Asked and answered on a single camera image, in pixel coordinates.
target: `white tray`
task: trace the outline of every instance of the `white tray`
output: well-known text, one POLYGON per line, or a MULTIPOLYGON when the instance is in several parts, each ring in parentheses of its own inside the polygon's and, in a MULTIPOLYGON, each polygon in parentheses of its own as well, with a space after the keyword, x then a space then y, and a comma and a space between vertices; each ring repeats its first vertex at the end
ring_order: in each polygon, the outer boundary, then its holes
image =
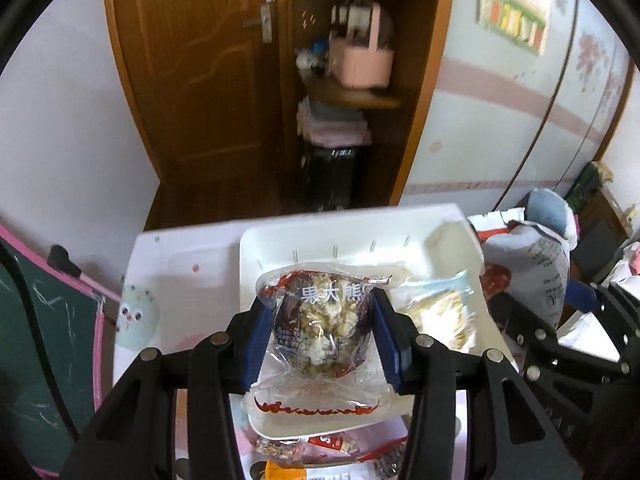
MULTIPOLYGON (((473 354, 506 347, 491 318, 479 280, 482 251, 457 205, 377 208, 297 217, 247 230, 240 241, 240 307, 255 299, 258 277, 270 270, 303 262, 340 262, 372 266, 401 264, 422 278, 450 278, 467 270, 476 313, 473 354)), ((410 413, 413 397, 394 396, 391 407, 370 415, 295 415, 263 413, 246 399, 249 422, 264 437, 276 440, 335 433, 410 413)))

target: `blue gripper pad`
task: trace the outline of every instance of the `blue gripper pad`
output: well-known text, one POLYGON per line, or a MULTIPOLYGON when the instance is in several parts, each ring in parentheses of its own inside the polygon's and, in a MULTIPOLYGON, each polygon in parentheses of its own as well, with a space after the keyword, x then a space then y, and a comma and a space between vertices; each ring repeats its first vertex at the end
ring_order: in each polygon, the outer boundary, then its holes
POLYGON ((410 318, 396 314, 384 290, 374 288, 371 295, 371 329, 385 379, 396 393, 402 394, 403 387, 415 379, 411 341, 418 331, 410 318))
POLYGON ((267 343, 271 336, 271 309, 258 298, 255 298, 254 304, 247 312, 242 331, 246 347, 241 349, 244 354, 244 369, 240 377, 240 386, 248 391, 258 380, 264 353, 267 351, 267 343))

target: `black metal bracket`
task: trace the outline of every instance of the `black metal bracket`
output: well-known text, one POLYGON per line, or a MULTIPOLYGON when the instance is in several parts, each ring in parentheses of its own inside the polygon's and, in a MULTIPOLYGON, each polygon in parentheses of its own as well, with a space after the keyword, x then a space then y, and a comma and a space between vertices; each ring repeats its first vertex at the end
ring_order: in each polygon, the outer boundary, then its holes
MULTIPOLYGON (((385 375, 402 394, 415 396, 399 479, 450 479, 456 390, 467 391, 469 480, 580 478, 544 409, 500 351, 450 351, 419 335, 382 290, 374 299, 385 375)), ((228 394, 245 393, 257 379, 270 334, 265 310, 255 302, 226 332, 192 351, 143 350, 80 437, 60 479, 173 480, 175 390, 187 388, 191 480, 212 474, 242 480, 228 394)))
POLYGON ((619 362, 563 347, 554 330, 506 293, 490 303, 506 334, 527 351, 524 380, 584 466, 603 455, 602 435, 612 424, 623 432, 632 430, 614 414, 633 413, 633 392, 640 397, 638 303, 617 285, 595 290, 601 306, 594 315, 616 346, 619 362))

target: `corner shelf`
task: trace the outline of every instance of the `corner shelf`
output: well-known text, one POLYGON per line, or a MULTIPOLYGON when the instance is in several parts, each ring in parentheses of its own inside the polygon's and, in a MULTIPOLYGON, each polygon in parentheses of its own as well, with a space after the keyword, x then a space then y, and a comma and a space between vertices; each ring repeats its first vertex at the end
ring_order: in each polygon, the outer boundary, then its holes
POLYGON ((311 70, 301 70, 300 77, 309 98, 325 105, 369 110, 395 110, 402 106, 402 101, 393 96, 343 88, 333 77, 317 76, 311 70))

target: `door handle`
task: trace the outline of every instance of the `door handle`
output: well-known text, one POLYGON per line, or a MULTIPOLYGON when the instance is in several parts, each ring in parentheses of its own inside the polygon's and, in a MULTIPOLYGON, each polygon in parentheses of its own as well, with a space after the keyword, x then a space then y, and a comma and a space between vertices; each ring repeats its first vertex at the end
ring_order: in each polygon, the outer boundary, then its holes
POLYGON ((242 22, 244 28, 255 27, 256 25, 262 26, 262 42, 271 43, 273 41, 273 29, 271 28, 271 6, 269 4, 260 6, 260 18, 242 22))
POLYGON ((244 22, 242 22, 242 26, 244 28, 249 28, 249 27, 253 27, 255 25, 261 25, 262 24, 262 18, 254 18, 253 20, 244 20, 244 22))

